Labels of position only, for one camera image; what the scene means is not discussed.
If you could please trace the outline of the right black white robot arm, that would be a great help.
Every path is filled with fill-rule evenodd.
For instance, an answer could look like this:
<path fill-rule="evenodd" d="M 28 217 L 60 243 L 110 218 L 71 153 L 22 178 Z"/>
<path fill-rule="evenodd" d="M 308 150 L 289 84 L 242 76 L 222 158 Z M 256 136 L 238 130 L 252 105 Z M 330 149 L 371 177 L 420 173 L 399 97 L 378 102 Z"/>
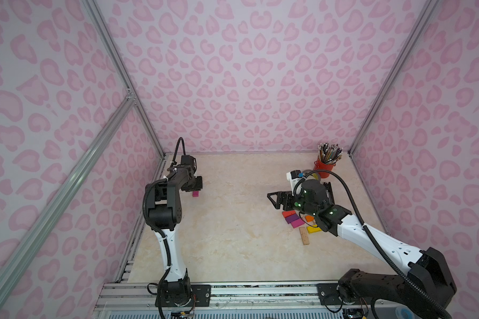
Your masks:
<path fill-rule="evenodd" d="M 275 209 L 314 218 L 321 231 L 355 244 L 393 270 L 391 275 L 348 270 L 336 288 L 336 297 L 343 304 L 368 300 L 375 314 L 376 302 L 387 300 L 406 306 L 420 318 L 451 318 L 447 306 L 457 287 L 444 255 L 434 248 L 408 245 L 371 227 L 348 186 L 343 188 L 351 209 L 335 203 L 330 183 L 315 179 L 293 179 L 291 190 L 268 193 L 267 198 Z"/>

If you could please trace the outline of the bundle of coloured pencils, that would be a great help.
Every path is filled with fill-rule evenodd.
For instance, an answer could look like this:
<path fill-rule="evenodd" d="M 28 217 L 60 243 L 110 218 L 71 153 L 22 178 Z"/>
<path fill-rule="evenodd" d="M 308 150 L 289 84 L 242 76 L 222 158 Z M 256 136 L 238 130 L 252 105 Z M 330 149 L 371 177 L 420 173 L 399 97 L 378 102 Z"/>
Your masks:
<path fill-rule="evenodd" d="M 338 162 L 343 154 L 338 144 L 324 143 L 318 146 L 318 160 L 325 165 L 332 165 Z"/>

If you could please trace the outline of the yellow block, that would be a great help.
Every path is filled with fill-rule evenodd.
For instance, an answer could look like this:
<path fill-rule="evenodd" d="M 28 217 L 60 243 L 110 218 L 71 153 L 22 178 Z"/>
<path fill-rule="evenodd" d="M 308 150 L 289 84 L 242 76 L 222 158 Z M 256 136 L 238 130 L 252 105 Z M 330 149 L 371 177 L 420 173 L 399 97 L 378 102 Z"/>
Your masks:
<path fill-rule="evenodd" d="M 308 226 L 307 227 L 307 232 L 309 234 L 318 233 L 318 232 L 321 232 L 321 229 L 319 227 Z"/>

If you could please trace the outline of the pink magenta block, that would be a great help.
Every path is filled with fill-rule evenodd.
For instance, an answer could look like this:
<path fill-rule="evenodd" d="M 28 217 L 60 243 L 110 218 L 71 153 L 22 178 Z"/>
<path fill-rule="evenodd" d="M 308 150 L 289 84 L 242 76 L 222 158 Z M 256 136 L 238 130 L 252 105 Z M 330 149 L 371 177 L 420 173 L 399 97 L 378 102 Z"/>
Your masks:
<path fill-rule="evenodd" d="M 301 226 L 305 225 L 305 222 L 304 220 L 302 219 L 296 219 L 295 221 L 292 221 L 291 222 L 291 226 L 296 229 L 296 228 L 299 228 Z"/>

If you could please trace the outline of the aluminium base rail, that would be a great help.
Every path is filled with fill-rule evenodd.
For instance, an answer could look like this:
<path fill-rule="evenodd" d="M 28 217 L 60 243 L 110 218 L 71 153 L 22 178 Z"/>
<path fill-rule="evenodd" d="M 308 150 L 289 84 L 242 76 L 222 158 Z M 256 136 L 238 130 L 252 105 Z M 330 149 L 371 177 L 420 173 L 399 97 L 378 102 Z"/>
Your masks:
<path fill-rule="evenodd" d="M 367 297 L 343 302 L 335 281 L 197 283 L 184 307 L 156 306 L 156 289 L 146 283 L 106 284 L 93 318 L 396 318 L 404 306 Z"/>

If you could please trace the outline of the long natural wood block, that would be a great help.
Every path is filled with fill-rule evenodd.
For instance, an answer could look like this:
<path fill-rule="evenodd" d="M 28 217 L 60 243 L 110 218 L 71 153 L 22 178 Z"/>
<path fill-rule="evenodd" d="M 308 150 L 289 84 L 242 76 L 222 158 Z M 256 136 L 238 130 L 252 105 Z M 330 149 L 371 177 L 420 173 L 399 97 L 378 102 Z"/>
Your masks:
<path fill-rule="evenodd" d="M 305 227 L 299 227 L 299 234 L 303 245 L 310 245 L 309 234 Z"/>

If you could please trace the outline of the purple block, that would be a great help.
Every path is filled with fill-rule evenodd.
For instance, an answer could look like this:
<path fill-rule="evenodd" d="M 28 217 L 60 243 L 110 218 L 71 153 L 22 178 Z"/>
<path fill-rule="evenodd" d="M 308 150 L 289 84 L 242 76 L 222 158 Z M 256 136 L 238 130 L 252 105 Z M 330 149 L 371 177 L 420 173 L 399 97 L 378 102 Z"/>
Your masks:
<path fill-rule="evenodd" d="M 287 217 L 285 217 L 285 220 L 286 220 L 287 224 L 291 224 L 294 221 L 299 220 L 299 216 L 296 215 L 296 214 L 288 215 Z"/>

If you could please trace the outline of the red pencil cup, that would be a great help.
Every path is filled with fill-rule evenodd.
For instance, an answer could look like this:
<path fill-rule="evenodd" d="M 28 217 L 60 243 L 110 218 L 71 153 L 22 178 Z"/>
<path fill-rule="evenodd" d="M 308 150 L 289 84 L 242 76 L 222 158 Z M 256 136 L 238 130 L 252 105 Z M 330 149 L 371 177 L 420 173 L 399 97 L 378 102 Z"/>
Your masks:
<path fill-rule="evenodd" d="M 325 178 L 328 178 L 330 176 L 330 174 L 328 173 L 328 171 L 332 171 L 333 168 L 335 167 L 335 164 L 334 163 L 331 163 L 331 164 L 327 164 L 327 163 L 323 163 L 321 160 L 317 159 L 315 162 L 314 162 L 314 170 L 318 170 L 318 175 L 322 178 L 322 179 L 325 179 Z"/>

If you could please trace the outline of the red block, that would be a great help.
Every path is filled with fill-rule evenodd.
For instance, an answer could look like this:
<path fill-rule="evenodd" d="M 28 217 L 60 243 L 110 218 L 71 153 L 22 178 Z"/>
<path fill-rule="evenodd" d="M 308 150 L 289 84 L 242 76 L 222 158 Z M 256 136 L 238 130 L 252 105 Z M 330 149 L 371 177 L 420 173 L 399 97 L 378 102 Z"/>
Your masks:
<path fill-rule="evenodd" d="M 292 218 L 293 215 L 295 215 L 296 212 L 295 211 L 283 211 L 282 212 L 282 215 L 283 217 L 286 219 L 286 218 Z"/>

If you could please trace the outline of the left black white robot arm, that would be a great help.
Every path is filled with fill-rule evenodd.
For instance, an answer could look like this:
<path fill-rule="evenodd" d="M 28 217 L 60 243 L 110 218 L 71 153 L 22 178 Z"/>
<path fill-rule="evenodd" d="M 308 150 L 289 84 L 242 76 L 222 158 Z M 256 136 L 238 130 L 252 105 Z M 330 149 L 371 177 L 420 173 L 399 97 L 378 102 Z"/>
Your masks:
<path fill-rule="evenodd" d="M 180 193 L 198 192 L 202 177 L 196 175 L 196 158 L 181 156 L 181 161 L 169 167 L 168 175 L 145 188 L 142 215 L 160 244 L 164 273 L 156 285 L 156 306 L 184 307 L 194 300 L 187 266 L 178 240 L 178 225 L 182 221 Z"/>

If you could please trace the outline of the black stapler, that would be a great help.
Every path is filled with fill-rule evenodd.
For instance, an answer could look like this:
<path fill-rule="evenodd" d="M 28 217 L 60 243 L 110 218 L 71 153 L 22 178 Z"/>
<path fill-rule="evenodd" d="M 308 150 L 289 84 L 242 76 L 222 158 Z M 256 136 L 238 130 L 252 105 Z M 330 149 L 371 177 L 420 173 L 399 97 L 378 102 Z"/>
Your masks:
<path fill-rule="evenodd" d="M 323 186 L 326 189 L 327 197 L 328 197 L 328 200 L 329 200 L 330 204 L 334 205 L 335 204 L 335 199 L 334 199 L 334 195 L 333 195 L 333 189 L 332 189 L 331 182 L 324 182 Z"/>

